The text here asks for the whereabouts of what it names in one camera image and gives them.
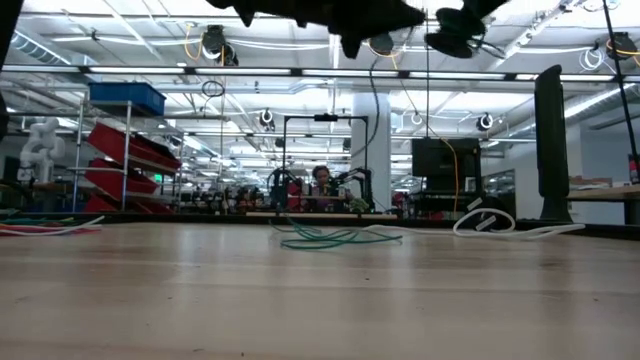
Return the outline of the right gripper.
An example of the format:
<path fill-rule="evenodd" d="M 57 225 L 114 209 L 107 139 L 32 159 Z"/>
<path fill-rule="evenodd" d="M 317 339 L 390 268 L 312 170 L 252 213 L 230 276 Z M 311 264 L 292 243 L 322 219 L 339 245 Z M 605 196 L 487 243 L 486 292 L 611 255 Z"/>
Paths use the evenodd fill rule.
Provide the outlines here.
<path fill-rule="evenodd" d="M 426 44 L 447 56 L 472 58 L 484 51 L 495 58 L 505 58 L 505 52 L 487 42 L 487 25 L 484 19 L 508 0 L 463 0 L 460 9 L 441 8 L 436 11 L 439 29 L 427 33 Z"/>

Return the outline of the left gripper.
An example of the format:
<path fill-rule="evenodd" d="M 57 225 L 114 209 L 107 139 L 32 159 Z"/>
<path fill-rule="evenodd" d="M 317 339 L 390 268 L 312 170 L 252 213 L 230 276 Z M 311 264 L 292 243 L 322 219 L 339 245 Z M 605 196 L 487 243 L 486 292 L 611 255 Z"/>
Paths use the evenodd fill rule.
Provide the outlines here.
<path fill-rule="evenodd" d="M 425 13 L 403 0 L 372 0 L 364 22 L 355 15 L 356 8 L 347 0 L 206 0 L 218 9 L 233 7 L 249 27 L 256 13 L 292 19 L 298 27 L 323 25 L 338 35 L 346 57 L 355 58 L 361 43 L 371 32 L 390 32 L 421 25 Z"/>

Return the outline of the black monitor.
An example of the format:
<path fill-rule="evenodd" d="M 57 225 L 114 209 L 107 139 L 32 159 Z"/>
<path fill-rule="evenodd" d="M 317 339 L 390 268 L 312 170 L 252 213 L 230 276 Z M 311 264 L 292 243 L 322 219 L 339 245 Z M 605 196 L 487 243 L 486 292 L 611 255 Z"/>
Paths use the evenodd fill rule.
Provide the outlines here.
<path fill-rule="evenodd" d="M 473 177 L 479 164 L 479 141 L 472 138 L 411 140 L 412 175 L 415 177 Z"/>

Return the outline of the white structural column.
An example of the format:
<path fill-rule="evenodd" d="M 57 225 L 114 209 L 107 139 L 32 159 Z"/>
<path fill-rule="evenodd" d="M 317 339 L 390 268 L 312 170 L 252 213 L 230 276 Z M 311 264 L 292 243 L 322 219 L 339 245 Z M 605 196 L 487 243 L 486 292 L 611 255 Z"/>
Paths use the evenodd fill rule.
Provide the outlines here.
<path fill-rule="evenodd" d="M 361 120 L 351 122 L 351 167 L 363 167 L 365 154 L 360 149 L 368 145 L 368 168 L 372 172 L 371 185 L 376 212 L 391 207 L 391 106 L 389 94 L 374 96 L 373 92 L 355 93 L 352 97 L 352 116 L 368 117 L 368 132 Z"/>

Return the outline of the tall black upright panel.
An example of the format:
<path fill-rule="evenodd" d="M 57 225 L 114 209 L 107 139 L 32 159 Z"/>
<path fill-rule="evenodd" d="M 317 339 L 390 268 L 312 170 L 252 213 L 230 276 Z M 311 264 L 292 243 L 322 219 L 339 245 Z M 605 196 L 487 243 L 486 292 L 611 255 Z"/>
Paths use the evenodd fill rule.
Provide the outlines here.
<path fill-rule="evenodd" d="M 562 67 L 553 65 L 535 79 L 535 131 L 540 218 L 572 223 L 568 210 L 569 170 L 566 148 Z"/>

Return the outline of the black monitor cart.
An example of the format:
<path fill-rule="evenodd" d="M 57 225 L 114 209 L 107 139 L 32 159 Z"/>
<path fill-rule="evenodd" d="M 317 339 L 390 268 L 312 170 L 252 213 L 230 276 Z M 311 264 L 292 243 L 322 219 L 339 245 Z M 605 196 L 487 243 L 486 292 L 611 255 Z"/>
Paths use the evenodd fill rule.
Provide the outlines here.
<path fill-rule="evenodd" d="M 432 221 L 457 220 L 477 208 L 494 208 L 516 216 L 514 196 L 491 193 L 475 177 L 422 177 L 405 196 L 406 215 Z"/>

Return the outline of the thin black pole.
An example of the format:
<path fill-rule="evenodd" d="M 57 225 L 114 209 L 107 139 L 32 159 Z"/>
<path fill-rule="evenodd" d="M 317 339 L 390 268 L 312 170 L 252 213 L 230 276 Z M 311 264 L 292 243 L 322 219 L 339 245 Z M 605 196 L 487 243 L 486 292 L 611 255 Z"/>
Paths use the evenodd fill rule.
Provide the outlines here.
<path fill-rule="evenodd" d="M 621 102 L 622 102 L 622 107 L 623 107 L 623 112 L 624 112 L 624 117 L 625 117 L 625 124 L 627 127 L 627 132 L 628 132 L 628 136 L 629 136 L 629 141 L 630 141 L 630 148 L 631 148 L 631 155 L 632 155 L 632 160 L 634 161 L 634 164 L 636 166 L 636 170 L 640 170 L 640 161 L 638 158 L 638 152 L 637 152 L 637 146 L 636 146 L 636 138 L 635 138 L 635 133 L 634 133 L 634 129 L 633 129 L 633 125 L 632 125 L 632 121 L 631 121 L 631 115 L 630 115 L 630 111 L 629 111 L 629 107 L 628 107 L 628 100 L 627 100 L 627 96 L 626 96 L 626 90 L 625 90 L 625 84 L 623 81 L 623 74 L 621 71 L 621 66 L 620 66 L 620 62 L 619 62 L 619 58 L 618 58 L 618 52 L 617 52 L 617 48 L 616 48 L 616 42 L 615 42 L 615 36 L 614 36 L 614 31 L 613 31 L 613 27 L 612 27 L 612 22 L 611 22 L 611 18 L 610 18 L 610 14 L 609 14 L 609 6 L 607 3 L 607 0 L 601 0 L 602 5 L 603 5 L 603 12 L 604 12 L 604 17 L 605 17 L 605 21 L 606 21 L 606 25 L 607 25 L 607 30 L 608 30 L 608 35 L 609 35 L 609 41 L 611 44 L 611 51 L 614 54 L 613 55 L 613 59 L 614 59 L 614 65 L 615 65 L 615 80 L 618 84 L 619 87 L 619 91 L 620 91 L 620 96 L 621 96 Z"/>

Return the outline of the person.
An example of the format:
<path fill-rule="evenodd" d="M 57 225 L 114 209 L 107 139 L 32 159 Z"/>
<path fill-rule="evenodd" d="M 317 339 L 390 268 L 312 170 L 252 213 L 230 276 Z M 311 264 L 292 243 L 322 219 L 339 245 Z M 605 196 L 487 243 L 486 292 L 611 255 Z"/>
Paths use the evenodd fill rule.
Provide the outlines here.
<path fill-rule="evenodd" d="M 314 212 L 340 212 L 344 201 L 337 200 L 340 190 L 327 166 L 316 166 L 312 171 L 315 184 L 311 188 L 311 205 Z"/>

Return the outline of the wooden workstation table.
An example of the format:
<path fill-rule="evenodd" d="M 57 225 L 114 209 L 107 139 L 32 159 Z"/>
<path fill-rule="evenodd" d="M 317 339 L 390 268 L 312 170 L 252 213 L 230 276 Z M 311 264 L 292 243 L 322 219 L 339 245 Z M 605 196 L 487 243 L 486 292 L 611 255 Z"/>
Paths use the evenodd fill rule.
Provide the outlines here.
<path fill-rule="evenodd" d="M 308 218 L 308 219 L 362 219 L 362 220 L 381 220 L 396 221 L 396 215 L 389 214 L 355 214 L 355 213 L 277 213 L 277 212 L 247 212 L 247 217 L 254 218 Z"/>

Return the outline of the light wooden table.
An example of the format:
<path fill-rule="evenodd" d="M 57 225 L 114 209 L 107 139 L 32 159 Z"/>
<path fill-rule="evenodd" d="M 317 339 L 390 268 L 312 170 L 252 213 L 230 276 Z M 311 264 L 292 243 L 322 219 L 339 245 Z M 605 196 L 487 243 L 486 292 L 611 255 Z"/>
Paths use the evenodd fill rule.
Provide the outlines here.
<path fill-rule="evenodd" d="M 640 226 L 640 184 L 572 191 L 568 200 L 585 203 L 588 224 Z"/>

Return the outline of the blue plastic bin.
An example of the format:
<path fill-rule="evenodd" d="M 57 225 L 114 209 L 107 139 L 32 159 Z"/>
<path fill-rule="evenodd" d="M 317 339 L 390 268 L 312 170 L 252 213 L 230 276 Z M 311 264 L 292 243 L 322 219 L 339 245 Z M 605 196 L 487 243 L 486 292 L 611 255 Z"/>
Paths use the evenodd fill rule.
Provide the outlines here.
<path fill-rule="evenodd" d="M 106 113 L 126 116 L 156 117 L 165 113 L 166 97 L 144 82 L 92 82 L 89 103 Z"/>

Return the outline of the metal shelf rack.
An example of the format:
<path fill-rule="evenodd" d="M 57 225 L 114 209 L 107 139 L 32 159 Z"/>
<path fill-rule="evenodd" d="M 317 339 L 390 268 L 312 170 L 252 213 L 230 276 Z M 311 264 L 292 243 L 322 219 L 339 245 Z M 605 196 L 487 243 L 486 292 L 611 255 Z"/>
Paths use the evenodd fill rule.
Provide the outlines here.
<path fill-rule="evenodd" d="M 89 193 L 87 202 L 89 201 L 89 198 L 92 194 L 109 196 L 108 194 L 97 188 L 93 183 L 89 182 L 84 176 L 85 171 L 90 170 L 89 163 L 93 159 L 100 158 L 115 162 L 111 157 L 100 152 L 87 142 L 89 134 L 94 129 L 97 123 L 101 123 L 114 129 L 123 131 L 126 133 L 126 135 L 139 134 L 141 136 L 144 136 L 153 142 L 166 146 L 176 157 L 175 152 L 170 148 L 170 146 L 163 143 L 164 141 L 169 141 L 171 139 L 171 129 L 164 123 L 164 120 L 162 118 L 150 116 L 132 116 L 131 106 L 128 106 L 126 116 L 112 115 L 98 108 L 95 108 L 88 101 L 81 106 L 80 114 L 78 117 L 76 154 L 80 155 L 82 146 L 88 145 L 91 149 L 97 152 L 97 155 L 90 159 L 85 165 L 83 165 L 79 160 L 76 160 L 75 165 L 69 169 L 69 171 L 73 175 L 74 202 L 79 201 L 79 192 L 81 190 L 85 190 Z M 120 164 L 123 167 L 124 177 L 127 177 L 127 170 L 129 168 L 127 160 L 128 158 L 125 157 L 124 164 Z M 154 171 L 145 171 L 140 168 L 133 169 L 140 172 L 152 181 L 154 181 L 154 175 L 159 174 Z M 122 208 L 125 208 L 127 200 L 147 200 L 165 204 L 174 211 L 175 202 L 179 199 L 179 190 L 176 189 L 175 182 L 180 179 L 180 169 L 174 175 L 161 174 L 163 175 L 163 181 L 154 181 L 157 184 L 157 189 L 153 194 L 139 194 L 133 192 L 126 193 L 124 190 L 121 200 L 114 199 L 111 196 L 109 197 L 116 201 L 120 201 L 122 203 Z"/>

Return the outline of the red plastic shelf bin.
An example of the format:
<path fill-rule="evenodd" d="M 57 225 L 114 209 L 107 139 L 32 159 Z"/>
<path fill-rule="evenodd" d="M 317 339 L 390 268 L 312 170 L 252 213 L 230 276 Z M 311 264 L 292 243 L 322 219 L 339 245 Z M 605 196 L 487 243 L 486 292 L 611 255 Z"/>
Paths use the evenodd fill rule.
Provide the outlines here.
<path fill-rule="evenodd" d="M 124 164 L 127 157 L 132 168 L 174 175 L 182 165 L 166 146 L 139 134 L 126 135 L 101 123 L 96 124 L 87 142 L 119 164 Z"/>
<path fill-rule="evenodd" d="M 125 208 L 122 203 L 107 195 L 92 194 L 84 207 L 85 213 L 114 213 L 128 212 L 140 214 L 164 214 L 170 215 L 174 211 L 165 204 L 147 200 L 127 200 Z"/>
<path fill-rule="evenodd" d="M 153 194 L 157 184 L 129 167 L 127 177 L 124 177 L 123 167 L 117 162 L 100 158 L 89 163 L 90 170 L 85 171 L 85 178 L 104 193 L 114 199 L 121 200 L 124 190 L 126 193 Z"/>

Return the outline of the black workstation frame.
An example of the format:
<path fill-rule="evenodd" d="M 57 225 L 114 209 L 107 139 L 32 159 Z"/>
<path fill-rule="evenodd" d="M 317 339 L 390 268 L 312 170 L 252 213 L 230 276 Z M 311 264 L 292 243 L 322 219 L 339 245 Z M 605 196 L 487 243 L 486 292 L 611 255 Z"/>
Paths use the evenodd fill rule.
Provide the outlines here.
<path fill-rule="evenodd" d="M 367 116 L 346 116 L 346 115 L 332 115 L 328 113 L 324 114 L 315 114 L 315 115 L 301 115 L 301 116 L 290 116 L 285 115 L 283 119 L 283 146 L 282 146 L 282 166 L 281 168 L 286 169 L 286 156 L 287 156 L 287 131 L 288 131 L 288 122 L 290 120 L 313 120 L 314 122 L 338 122 L 339 120 L 360 120 L 365 125 L 364 135 L 368 135 L 369 124 Z M 356 173 L 361 173 L 364 175 L 364 179 L 361 180 L 361 192 L 363 194 L 364 200 L 366 200 L 370 204 L 371 210 L 374 209 L 374 201 L 373 201 L 373 191 L 372 191 L 372 172 L 369 169 L 369 156 L 368 156 L 368 140 L 365 140 L 364 147 L 362 148 L 364 151 L 364 166 L 356 168 L 355 170 L 350 170 L 346 175 L 342 177 L 344 181 L 346 181 L 349 177 L 353 177 Z"/>

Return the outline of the silver ventilation duct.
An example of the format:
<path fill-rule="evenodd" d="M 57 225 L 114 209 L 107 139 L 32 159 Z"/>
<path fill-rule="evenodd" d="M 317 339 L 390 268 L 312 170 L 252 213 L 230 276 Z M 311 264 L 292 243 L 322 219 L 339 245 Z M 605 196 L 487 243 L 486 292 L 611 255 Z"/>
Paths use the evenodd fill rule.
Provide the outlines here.
<path fill-rule="evenodd" d="M 54 45 L 38 34 L 16 28 L 11 38 L 10 47 L 38 63 L 47 65 L 71 65 L 71 58 L 66 50 Z"/>

